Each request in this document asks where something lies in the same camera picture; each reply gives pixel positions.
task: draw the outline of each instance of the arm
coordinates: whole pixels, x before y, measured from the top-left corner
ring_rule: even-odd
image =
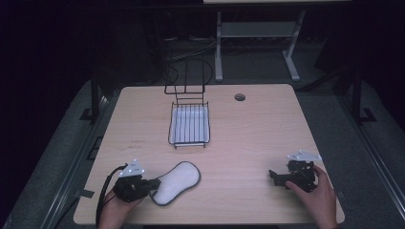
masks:
[[[111,190],[104,198],[98,229],[119,229],[125,222],[129,212],[143,201],[143,198],[133,202],[125,202],[116,197]]]
[[[318,186],[307,193],[294,183],[287,181],[286,186],[291,189],[315,220],[320,229],[338,228],[336,221],[336,194],[330,185],[328,175],[318,166],[313,166],[318,175]]]

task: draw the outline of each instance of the dark background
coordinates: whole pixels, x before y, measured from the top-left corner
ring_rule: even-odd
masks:
[[[354,3],[339,13],[309,10],[300,39],[328,37],[317,67],[353,64],[405,130],[404,9],[393,0]],[[151,85],[161,77],[164,46],[145,34],[215,34],[215,12],[157,16],[108,12],[96,1],[0,0],[1,225],[85,82],[99,76],[105,94]],[[145,33],[151,22],[156,31]]]

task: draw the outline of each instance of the metal wire rack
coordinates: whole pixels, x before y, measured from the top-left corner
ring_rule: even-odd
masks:
[[[182,79],[166,78],[164,92],[175,96],[172,103],[169,128],[169,143],[178,146],[203,146],[209,142],[209,111],[208,102],[204,102],[205,93],[204,70],[202,63],[202,84],[189,87],[187,85],[189,60],[185,60]]]

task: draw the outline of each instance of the grommet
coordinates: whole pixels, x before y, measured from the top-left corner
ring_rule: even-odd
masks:
[[[244,94],[235,94],[235,99],[242,102],[246,99],[246,96]]]

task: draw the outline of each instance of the wooden table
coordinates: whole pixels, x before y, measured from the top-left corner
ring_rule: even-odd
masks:
[[[235,94],[244,94],[237,101]],[[163,87],[122,90],[75,211],[78,224],[95,224],[96,204],[105,178],[136,158],[144,178],[161,176],[181,161],[194,163],[202,180],[172,204],[159,207],[146,198],[128,223],[283,224],[312,222],[300,200],[274,186],[271,169],[286,174],[287,155],[300,149],[319,154],[293,89],[289,85],[206,86],[210,141],[178,147],[168,142],[173,95]],[[315,162],[324,168],[322,162]],[[110,183],[110,190],[117,177]],[[338,222],[344,213],[337,202]]]

